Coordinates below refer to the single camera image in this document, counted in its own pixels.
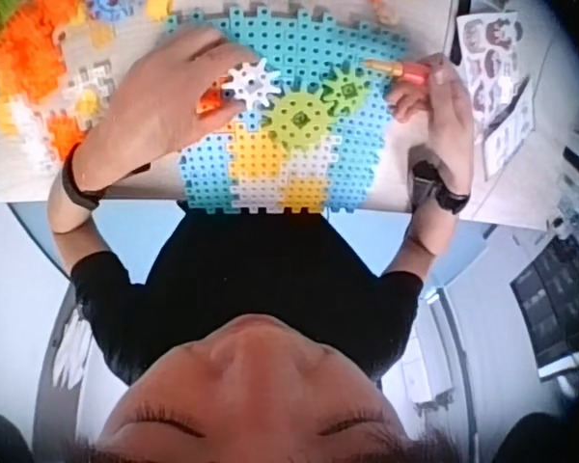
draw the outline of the orange screwdriver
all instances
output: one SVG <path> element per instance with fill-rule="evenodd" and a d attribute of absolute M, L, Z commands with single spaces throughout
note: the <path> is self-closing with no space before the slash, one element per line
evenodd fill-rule
<path fill-rule="evenodd" d="M 364 60 L 363 66 L 417 85 L 425 85 L 430 74 L 430 68 L 428 66 L 418 63 L 386 63 L 377 60 Z"/>

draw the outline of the paper sheet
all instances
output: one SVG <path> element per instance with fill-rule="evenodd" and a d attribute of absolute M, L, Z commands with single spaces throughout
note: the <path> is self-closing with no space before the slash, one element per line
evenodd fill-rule
<path fill-rule="evenodd" d="M 457 25 L 462 66 L 480 134 L 517 94 L 517 44 L 523 27 L 517 13 L 469 14 L 459 17 Z"/>
<path fill-rule="evenodd" d="M 497 174 L 512 159 L 534 130 L 533 88 L 529 81 L 510 115 L 486 138 L 483 150 L 486 179 Z"/>

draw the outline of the blue plastic building panel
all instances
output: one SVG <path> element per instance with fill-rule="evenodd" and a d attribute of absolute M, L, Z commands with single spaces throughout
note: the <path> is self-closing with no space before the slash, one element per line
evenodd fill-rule
<path fill-rule="evenodd" d="M 299 10 L 295 17 L 275 16 L 268 7 L 258 7 L 254 14 L 246 14 L 239 7 L 217 16 L 200 11 L 170 14 L 165 30 L 172 34 L 185 22 L 211 25 L 230 40 L 267 58 L 267 70 L 281 71 L 279 83 L 285 94 L 301 89 L 313 94 L 322 86 L 325 88 L 327 79 L 336 78 L 336 67 L 357 69 L 365 59 L 402 61 L 407 51 L 406 38 L 393 31 L 366 22 L 355 28 L 344 27 L 332 14 L 315 20 L 305 10 Z M 384 147 L 382 136 L 392 122 L 383 99 L 390 85 L 388 76 L 361 70 L 361 78 L 368 84 L 368 96 L 351 114 L 339 115 L 330 124 L 331 133 L 341 137 L 333 148 L 338 159 L 329 165 L 324 177 L 329 185 L 322 206 L 332 210 L 353 210 L 364 203 Z M 252 133 L 265 132 L 269 123 L 260 109 L 242 113 L 235 121 L 244 123 Z M 191 207 L 235 212 L 233 204 L 239 198 L 232 194 L 232 186 L 239 180 L 229 175 L 232 156 L 227 145 L 231 138 L 228 133 L 210 134 L 182 151 L 179 167 Z M 285 184 L 287 179 L 280 174 L 279 191 Z"/>

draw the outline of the gear toy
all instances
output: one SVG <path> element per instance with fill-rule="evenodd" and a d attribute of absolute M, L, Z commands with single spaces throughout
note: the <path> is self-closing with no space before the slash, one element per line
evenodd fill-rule
<path fill-rule="evenodd" d="M 359 75 L 356 67 L 345 72 L 341 67 L 335 67 L 335 77 L 322 82 L 322 100 L 335 103 L 334 116 L 349 116 L 355 113 L 367 99 L 371 82 L 364 74 Z"/>
<path fill-rule="evenodd" d="M 306 150 L 328 135 L 335 120 L 334 103 L 321 100 L 322 90 L 310 94 L 300 88 L 273 98 L 274 108 L 263 112 L 270 138 L 286 150 Z"/>
<path fill-rule="evenodd" d="M 243 63 L 241 69 L 230 69 L 232 81 L 223 84 L 222 88 L 234 91 L 234 98 L 243 100 L 248 111 L 253 111 L 256 105 L 267 108 L 270 106 L 268 96 L 281 93 L 281 89 L 272 83 L 281 72 L 267 72 L 265 68 L 266 59 L 262 58 L 256 66 Z"/>

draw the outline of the white table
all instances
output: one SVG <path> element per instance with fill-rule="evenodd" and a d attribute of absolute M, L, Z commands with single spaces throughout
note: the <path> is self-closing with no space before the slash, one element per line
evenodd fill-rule
<path fill-rule="evenodd" d="M 398 30 L 408 37 L 408 59 L 452 47 L 455 32 L 456 1 L 389 0 L 400 14 Z M 239 6 L 248 9 L 248 2 Z M 275 13 L 288 13 L 289 2 L 265 2 Z M 373 21 L 367 0 L 304 0 L 303 6 L 326 8 L 341 22 L 360 19 Z M 194 7 L 206 13 L 223 12 L 221 0 L 202 2 L 178 0 L 173 10 Z M 510 7 L 519 11 L 526 35 L 520 44 L 520 62 L 532 74 L 536 85 L 536 131 L 531 133 L 521 151 L 497 176 L 486 181 L 480 147 L 476 149 L 476 178 L 472 201 L 462 218 L 517 227 L 544 229 L 557 213 L 561 192 L 556 181 L 567 169 L 562 158 L 566 140 L 579 110 L 579 61 L 550 13 L 538 0 L 513 0 Z M 116 26 L 116 38 L 102 49 L 91 46 L 83 30 L 67 29 L 63 46 L 67 67 L 75 70 L 109 58 L 118 83 L 130 65 L 154 47 L 163 34 L 162 23 L 151 22 L 144 15 Z M 46 103 L 49 108 L 64 105 L 60 92 Z M 416 117 L 407 124 L 393 123 L 386 133 L 386 146 L 376 171 L 375 181 L 364 208 L 403 212 L 409 208 L 407 192 L 408 150 L 427 138 L 427 118 Z M 115 185 L 111 198 L 183 199 L 179 177 L 178 154 L 172 153 L 155 162 L 147 173 Z M 0 202 L 45 201 L 53 177 L 32 172 L 22 160 L 17 141 L 0 134 Z"/>

